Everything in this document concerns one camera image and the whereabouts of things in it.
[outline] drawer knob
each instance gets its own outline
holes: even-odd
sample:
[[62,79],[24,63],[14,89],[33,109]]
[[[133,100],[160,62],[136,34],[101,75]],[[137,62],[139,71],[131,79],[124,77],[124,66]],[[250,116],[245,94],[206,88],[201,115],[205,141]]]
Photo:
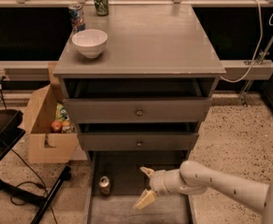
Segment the drawer knob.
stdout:
[[142,145],[143,145],[142,141],[137,140],[136,146],[137,146],[137,147],[142,147]]
[[139,108],[136,110],[136,115],[137,116],[142,116],[143,115],[143,111]]

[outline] drawer front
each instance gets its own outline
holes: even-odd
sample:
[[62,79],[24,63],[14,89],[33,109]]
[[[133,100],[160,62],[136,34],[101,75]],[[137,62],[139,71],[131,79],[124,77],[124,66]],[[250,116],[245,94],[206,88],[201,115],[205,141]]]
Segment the drawer front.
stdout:
[[198,133],[87,133],[79,135],[82,149],[109,150],[192,150]]
[[168,100],[66,99],[65,108],[76,123],[201,122],[211,98]]

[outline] green can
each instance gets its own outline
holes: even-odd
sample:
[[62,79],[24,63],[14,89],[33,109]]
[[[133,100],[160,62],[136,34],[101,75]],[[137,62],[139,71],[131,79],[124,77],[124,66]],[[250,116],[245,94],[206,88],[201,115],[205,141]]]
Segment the green can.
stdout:
[[97,15],[106,16],[108,14],[108,0],[93,0]]

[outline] red fruit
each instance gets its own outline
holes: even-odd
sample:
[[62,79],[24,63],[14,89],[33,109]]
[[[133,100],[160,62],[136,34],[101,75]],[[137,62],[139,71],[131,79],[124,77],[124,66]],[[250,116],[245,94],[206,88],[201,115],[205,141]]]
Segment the red fruit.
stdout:
[[60,120],[55,120],[50,127],[54,133],[60,133],[63,129],[63,124]]

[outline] can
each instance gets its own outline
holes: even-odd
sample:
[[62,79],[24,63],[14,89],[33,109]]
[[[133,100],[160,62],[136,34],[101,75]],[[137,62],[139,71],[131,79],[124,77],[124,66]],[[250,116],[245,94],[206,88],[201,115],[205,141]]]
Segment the can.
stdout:
[[93,0],[97,15],[106,16],[108,14],[108,0]]
[[71,4],[68,8],[73,33],[85,30],[86,24],[84,21],[83,6],[81,4]]
[[100,177],[99,189],[105,195],[110,194],[110,181],[107,176],[104,175],[104,176]]

